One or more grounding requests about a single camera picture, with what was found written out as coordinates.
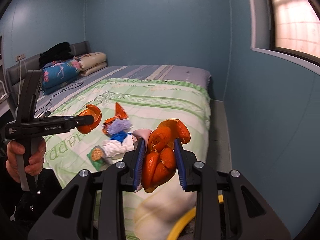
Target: gray upholstered headboard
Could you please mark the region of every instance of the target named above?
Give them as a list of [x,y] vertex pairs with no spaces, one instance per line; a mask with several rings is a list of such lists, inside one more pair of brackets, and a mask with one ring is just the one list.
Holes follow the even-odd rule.
[[[80,56],[86,53],[90,53],[90,46],[89,46],[89,42],[87,41],[71,44],[70,49],[71,49],[71,53],[75,56]],[[23,85],[24,78],[26,77],[27,71],[40,69],[39,57],[40,57],[40,54],[21,61],[21,84],[20,84],[21,88]],[[17,107],[18,93],[19,93],[19,79],[20,79],[19,63],[6,70],[6,79],[7,79],[7,84],[8,84],[8,88],[9,88],[9,92],[11,94],[12,100],[14,101],[14,104]]]

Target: wall outlet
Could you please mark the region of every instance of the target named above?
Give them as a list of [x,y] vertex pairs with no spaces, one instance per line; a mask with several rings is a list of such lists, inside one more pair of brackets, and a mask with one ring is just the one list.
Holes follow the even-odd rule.
[[26,55],[21,54],[21,55],[16,56],[16,62],[19,61],[19,57],[20,57],[20,60],[22,60],[22,59],[26,58]]

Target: yellow rim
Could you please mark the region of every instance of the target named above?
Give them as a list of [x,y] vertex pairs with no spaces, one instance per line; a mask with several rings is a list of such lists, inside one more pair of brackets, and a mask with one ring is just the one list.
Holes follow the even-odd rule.
[[[223,196],[218,195],[219,204],[223,203]],[[170,234],[167,237],[167,240],[177,240],[182,230],[186,227],[188,223],[196,216],[196,207],[189,210],[184,214],[178,222],[172,228]]]

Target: gray grip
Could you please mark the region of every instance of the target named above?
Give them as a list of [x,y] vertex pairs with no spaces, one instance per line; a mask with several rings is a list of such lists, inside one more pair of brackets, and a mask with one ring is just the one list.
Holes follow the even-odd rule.
[[[33,155],[37,152],[41,140],[42,140],[42,137],[31,138],[31,155]],[[25,163],[23,161],[23,155],[16,155],[16,160],[17,160],[18,173],[19,173],[20,182],[21,182],[21,188],[23,191],[29,191],[30,188],[29,188],[29,184],[27,181],[27,175],[24,170],[24,168],[26,166],[28,166],[29,164],[27,163],[25,165]]]

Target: silver screw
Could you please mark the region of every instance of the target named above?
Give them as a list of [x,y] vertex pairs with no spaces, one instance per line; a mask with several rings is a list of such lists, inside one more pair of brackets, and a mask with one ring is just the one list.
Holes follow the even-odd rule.
[[124,162],[117,162],[116,163],[116,167],[121,169],[121,168],[124,168],[125,167],[125,163]]
[[195,162],[195,167],[201,169],[204,167],[204,164],[203,162]]
[[232,177],[239,177],[240,176],[240,172],[239,171],[237,171],[237,170],[233,170],[233,171],[231,171],[231,176]]
[[86,177],[86,176],[88,176],[88,174],[89,174],[89,171],[88,171],[88,170],[82,170],[82,171],[79,172],[79,175],[80,175],[81,177]]

